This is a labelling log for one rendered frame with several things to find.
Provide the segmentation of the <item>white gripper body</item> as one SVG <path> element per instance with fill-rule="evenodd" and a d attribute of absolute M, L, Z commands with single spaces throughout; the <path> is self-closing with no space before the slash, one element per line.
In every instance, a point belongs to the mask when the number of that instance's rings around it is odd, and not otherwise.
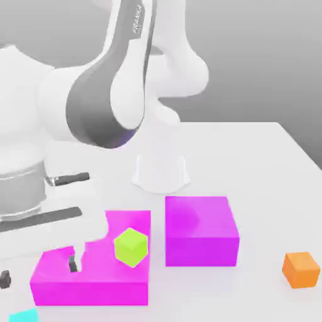
<path fill-rule="evenodd" d="M 42 211 L 28 218 L 0 221 L 0 260 L 102 239 L 105 211 L 92 186 L 47 189 Z"/>

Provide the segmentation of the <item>small cyan cube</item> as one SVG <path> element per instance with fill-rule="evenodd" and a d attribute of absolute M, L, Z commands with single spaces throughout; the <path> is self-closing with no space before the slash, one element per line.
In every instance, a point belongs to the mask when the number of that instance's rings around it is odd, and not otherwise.
<path fill-rule="evenodd" d="M 29 309 L 10 314 L 8 322 L 40 322 L 38 311 L 36 309 Z"/>

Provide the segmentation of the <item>small lime green cube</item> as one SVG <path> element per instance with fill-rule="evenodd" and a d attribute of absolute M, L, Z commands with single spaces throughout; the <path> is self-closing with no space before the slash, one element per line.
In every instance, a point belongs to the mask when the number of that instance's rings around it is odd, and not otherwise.
<path fill-rule="evenodd" d="M 117 260 L 134 268 L 148 255 L 148 236 L 129 227 L 114 239 L 114 253 Z"/>

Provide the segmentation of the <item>small orange cube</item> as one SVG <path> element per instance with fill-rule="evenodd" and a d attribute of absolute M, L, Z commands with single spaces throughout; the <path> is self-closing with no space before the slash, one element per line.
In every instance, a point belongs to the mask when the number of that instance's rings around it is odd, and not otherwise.
<path fill-rule="evenodd" d="M 282 273 L 293 289 L 315 287 L 321 272 L 309 252 L 286 253 Z"/>

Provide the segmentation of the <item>large magenta box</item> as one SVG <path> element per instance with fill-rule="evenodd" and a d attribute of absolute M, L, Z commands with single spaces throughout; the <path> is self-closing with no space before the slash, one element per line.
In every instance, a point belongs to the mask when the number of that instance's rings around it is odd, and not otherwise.
<path fill-rule="evenodd" d="M 71 272 L 72 247 L 44 252 L 30 279 L 37 306 L 146 306 L 150 256 L 135 267 L 119 261 L 114 240 L 131 228 L 145 235 L 151 233 L 151 212 L 107 211 L 108 234 L 86 244 L 82 270 Z"/>
<path fill-rule="evenodd" d="M 224 196 L 165 198 L 165 265 L 234 267 L 240 235 Z"/>

